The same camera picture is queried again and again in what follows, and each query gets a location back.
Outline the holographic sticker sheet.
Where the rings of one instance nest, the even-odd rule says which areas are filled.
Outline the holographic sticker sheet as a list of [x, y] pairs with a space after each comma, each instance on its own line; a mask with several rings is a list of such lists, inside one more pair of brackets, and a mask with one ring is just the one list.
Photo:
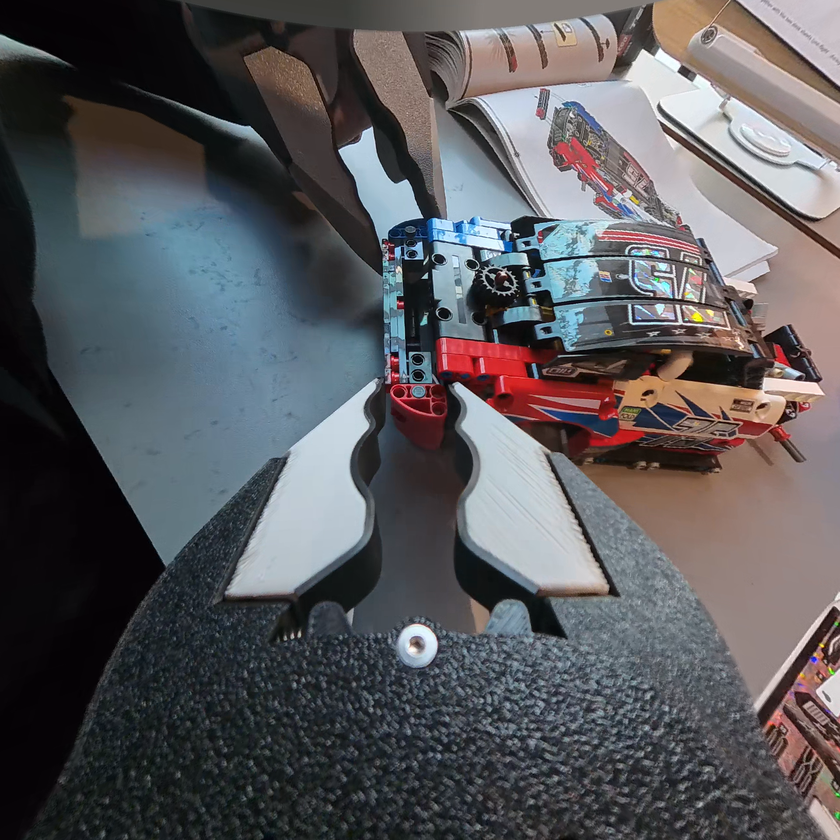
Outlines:
[[824, 837], [839, 838], [839, 597], [753, 705], [780, 770]]

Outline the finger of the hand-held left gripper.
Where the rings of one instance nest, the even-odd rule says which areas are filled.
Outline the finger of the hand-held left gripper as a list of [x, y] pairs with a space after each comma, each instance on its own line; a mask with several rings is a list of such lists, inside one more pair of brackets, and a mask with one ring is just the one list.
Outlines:
[[424, 218], [446, 217], [425, 34], [355, 29], [351, 54], [385, 173], [409, 182]]
[[380, 241], [338, 153], [310, 68], [279, 49], [246, 56], [245, 65], [285, 145], [287, 168], [300, 189], [365, 263], [380, 266]]

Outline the printed instruction sheet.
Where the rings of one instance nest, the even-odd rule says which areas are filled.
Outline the printed instruction sheet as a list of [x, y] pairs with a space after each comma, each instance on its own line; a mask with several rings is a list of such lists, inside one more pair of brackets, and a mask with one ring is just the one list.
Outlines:
[[739, 1], [836, 87], [839, 86], [839, 1]]

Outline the grey desk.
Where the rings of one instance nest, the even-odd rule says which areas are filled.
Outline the grey desk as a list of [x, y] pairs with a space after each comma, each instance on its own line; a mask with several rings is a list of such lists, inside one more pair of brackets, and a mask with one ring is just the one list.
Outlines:
[[[3, 106], [38, 240], [53, 372], [164, 562], [269, 457], [379, 369], [377, 276], [255, 136], [177, 108], [33, 93]], [[695, 589], [752, 694], [838, 593], [838, 259], [684, 149], [720, 209], [776, 244], [759, 283], [826, 399], [807, 457], [746, 444], [716, 476], [585, 474]]]

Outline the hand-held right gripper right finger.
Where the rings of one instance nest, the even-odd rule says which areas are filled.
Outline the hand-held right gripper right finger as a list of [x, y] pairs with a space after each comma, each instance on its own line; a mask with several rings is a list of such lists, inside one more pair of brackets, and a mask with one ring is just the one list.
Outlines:
[[551, 453], [462, 384], [455, 431], [469, 466], [456, 513], [455, 571], [475, 602], [528, 606], [609, 595], [610, 583], [551, 463]]

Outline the instruction booklet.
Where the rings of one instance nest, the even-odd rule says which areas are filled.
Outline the instruction booklet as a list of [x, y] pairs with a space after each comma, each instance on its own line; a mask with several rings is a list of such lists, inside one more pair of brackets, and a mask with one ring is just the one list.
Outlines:
[[447, 110], [474, 124], [536, 215], [688, 230], [725, 277], [778, 254], [699, 192], [643, 90], [610, 80], [619, 40], [608, 16], [439, 31], [426, 43]]

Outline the red blue black brick car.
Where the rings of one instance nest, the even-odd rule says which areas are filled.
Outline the red blue black brick car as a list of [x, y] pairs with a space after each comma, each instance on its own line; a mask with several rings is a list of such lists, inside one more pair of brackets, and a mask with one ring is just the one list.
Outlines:
[[392, 414], [438, 448], [445, 388], [462, 384], [573, 462], [720, 470], [824, 396], [791, 325], [765, 329], [754, 292], [702, 239], [663, 224], [521, 217], [412, 219], [401, 249], [406, 382]]

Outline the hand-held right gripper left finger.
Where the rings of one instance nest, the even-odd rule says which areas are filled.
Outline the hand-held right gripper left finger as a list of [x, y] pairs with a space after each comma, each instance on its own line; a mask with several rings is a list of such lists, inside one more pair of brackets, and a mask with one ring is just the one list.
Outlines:
[[380, 464], [382, 379], [286, 452], [224, 586], [226, 602], [319, 602], [350, 611], [373, 590], [382, 544], [369, 485]]

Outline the black toy set box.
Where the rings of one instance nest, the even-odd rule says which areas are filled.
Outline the black toy set box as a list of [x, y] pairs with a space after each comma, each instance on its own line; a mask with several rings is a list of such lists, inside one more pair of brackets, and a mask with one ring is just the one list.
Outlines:
[[653, 27], [653, 4], [630, 7], [612, 15], [616, 29], [616, 64], [631, 64], [643, 50], [653, 54], [658, 47]]

